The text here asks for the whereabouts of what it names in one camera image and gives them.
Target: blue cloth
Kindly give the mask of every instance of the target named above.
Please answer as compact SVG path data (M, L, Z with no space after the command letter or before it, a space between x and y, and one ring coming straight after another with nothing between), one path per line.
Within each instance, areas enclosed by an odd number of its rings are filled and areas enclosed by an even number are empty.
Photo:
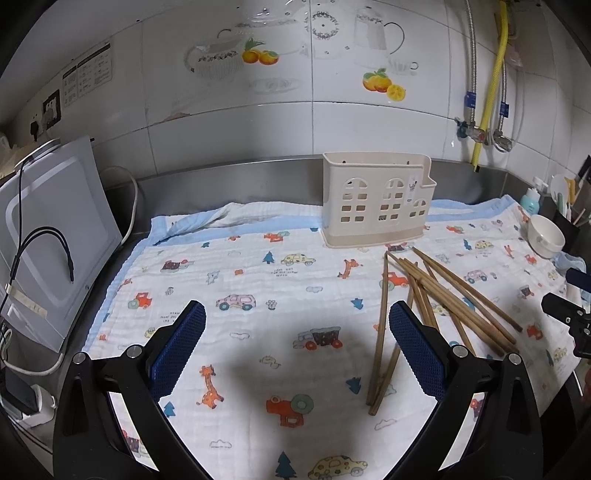
M587 273L587 264L581 257L573 257L572 255L560 252L552 258L552 263L556 270L563 277L569 268L576 268L583 273ZM585 303L591 303L591 293L581 288L581 298Z

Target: label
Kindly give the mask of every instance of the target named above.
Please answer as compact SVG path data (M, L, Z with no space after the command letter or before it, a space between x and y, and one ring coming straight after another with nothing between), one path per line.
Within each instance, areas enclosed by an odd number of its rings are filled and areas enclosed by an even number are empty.
M464 106L467 108L476 108L476 93L466 92L464 97Z
M501 115L505 118L509 118L509 104L501 102Z
M40 317L43 317L44 319L47 318L47 310L35 303L34 301L32 301L19 289L13 287L12 285L6 285L6 293L8 293L15 300L18 300L29 310L38 314Z
M111 43L94 51L62 75L64 107L113 78Z

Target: white cable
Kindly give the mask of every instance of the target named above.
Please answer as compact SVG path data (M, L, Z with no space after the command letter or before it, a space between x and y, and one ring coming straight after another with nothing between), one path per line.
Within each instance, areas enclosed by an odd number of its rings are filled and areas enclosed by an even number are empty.
M121 245L123 245L127 239L129 238L129 236L131 235L131 231L134 228L134 223L135 223L135 211L138 208L138 183L135 181L134 176L131 174L131 172L129 170L127 170L127 168L125 167L120 167L118 165L113 165L112 167L107 167L103 170L101 170L99 172L99 176L109 170L123 170L124 172L126 172L127 175L129 175L129 178L131 179L131 183L134 184L134 205L131 208L131 220L129 221L129 228L127 229L127 233L123 236L123 240L121 241Z
M3 335L0 336L0 359L2 360L4 365L6 365L10 370L12 370L16 373L27 375L29 377L46 377L48 375L51 375L58 368L60 368L60 365L64 360L64 354L60 353L60 356L58 357L57 362L53 365L53 367L48 368L47 370L43 370L41 372L31 372L29 370L25 370L25 369L16 367L15 365L10 364L5 360L6 353L7 353L8 347L10 345L11 339L12 339L12 329L9 328L8 330L6 330L4 332Z

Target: decorative tile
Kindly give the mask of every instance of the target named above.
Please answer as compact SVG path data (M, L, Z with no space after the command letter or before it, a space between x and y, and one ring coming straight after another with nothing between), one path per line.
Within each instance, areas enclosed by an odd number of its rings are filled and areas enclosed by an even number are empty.
M525 112L519 143L550 156L556 119L556 80L525 74Z
M445 26L375 1L360 4L355 12L332 4L315 6L311 24L315 102L447 115Z
M515 22L519 31L515 46L525 72L555 79L552 42L541 8L516 11Z
M307 3L266 6L263 13L256 0L238 6L199 0L144 22L149 125L236 106L311 101Z
M446 122L401 108L318 102L314 103L314 153L386 151L441 158Z
M549 161L548 157L517 143L509 154L507 170L531 185L534 177L546 177Z
M157 173L147 128L107 140L98 145L93 142L92 153L95 156L96 168L99 172L104 168L117 165L127 168L136 179ZM125 173L114 171L112 174L105 173L104 176L101 176L104 186L120 183L121 179L127 181Z
M572 129L567 168L573 173L578 173L587 155L591 153L591 113L574 106Z
M468 36L465 0L446 0L446 7L449 27ZM498 2L488 0L472 1L470 8L474 20L476 41L488 50L496 52L499 41L494 14L498 10Z
M470 138L462 140L457 137L457 123L447 120L446 140L443 147L444 160L470 162L474 152L474 141ZM508 153L499 152L494 146L484 145L480 152L479 165L505 169L509 159Z
M550 158L565 167L569 163L573 105L561 87L558 87L557 90L556 122Z
M200 113L148 128L158 173L312 153L312 106L270 103Z
M444 0L377 0L384 4L404 8L415 12L416 14L435 20L443 25L447 25L447 12Z

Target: instruction sticker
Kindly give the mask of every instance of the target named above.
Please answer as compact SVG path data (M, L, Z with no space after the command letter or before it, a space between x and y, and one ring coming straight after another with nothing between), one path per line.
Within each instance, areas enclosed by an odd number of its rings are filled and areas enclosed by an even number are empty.
M113 78L111 42L80 60L62 75L64 107Z

